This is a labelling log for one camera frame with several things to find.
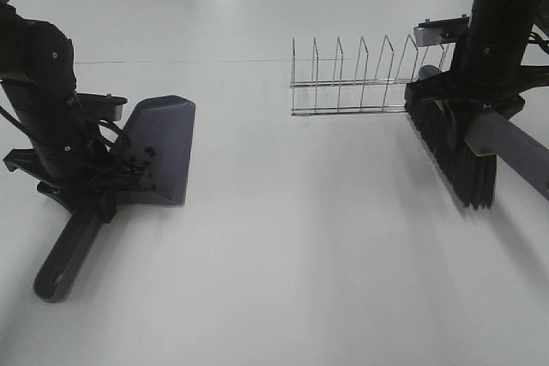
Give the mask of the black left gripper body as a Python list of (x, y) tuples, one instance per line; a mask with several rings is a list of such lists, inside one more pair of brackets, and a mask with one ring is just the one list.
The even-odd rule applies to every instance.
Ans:
[(4, 159), (11, 171), (36, 177), (39, 186), (71, 212), (84, 206), (108, 223), (117, 187), (129, 181), (129, 137), (116, 122), (86, 115), (77, 95), (52, 99), (10, 95), (16, 116), (4, 116), (31, 141), (31, 149), (14, 149)]

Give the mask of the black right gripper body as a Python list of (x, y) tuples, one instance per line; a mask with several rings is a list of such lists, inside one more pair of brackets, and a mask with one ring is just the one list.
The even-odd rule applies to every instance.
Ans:
[(523, 110), (525, 99), (516, 92), (474, 84), (458, 78), (450, 70), (421, 68), (416, 81), (411, 81), (405, 89), (405, 110), (411, 111), (428, 103), (472, 102), (481, 110), (494, 110), (507, 119)]

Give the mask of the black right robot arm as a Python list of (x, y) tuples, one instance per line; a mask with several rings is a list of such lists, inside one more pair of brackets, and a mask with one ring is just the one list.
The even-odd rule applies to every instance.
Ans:
[(474, 0), (467, 17), (421, 22), (417, 45), (454, 45), (448, 70), (411, 82), (405, 107), (411, 111), (436, 100), (492, 105), (539, 86), (542, 69), (522, 66), (541, 0)]

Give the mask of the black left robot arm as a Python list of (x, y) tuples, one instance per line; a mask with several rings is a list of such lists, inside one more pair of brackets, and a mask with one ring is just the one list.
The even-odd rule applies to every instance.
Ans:
[(13, 112), (1, 111), (31, 142), (3, 162), (49, 189), (74, 211), (86, 206), (108, 223), (117, 211), (115, 181), (130, 138), (118, 127), (124, 98), (81, 94), (74, 46), (47, 21), (1, 6), (1, 87)]

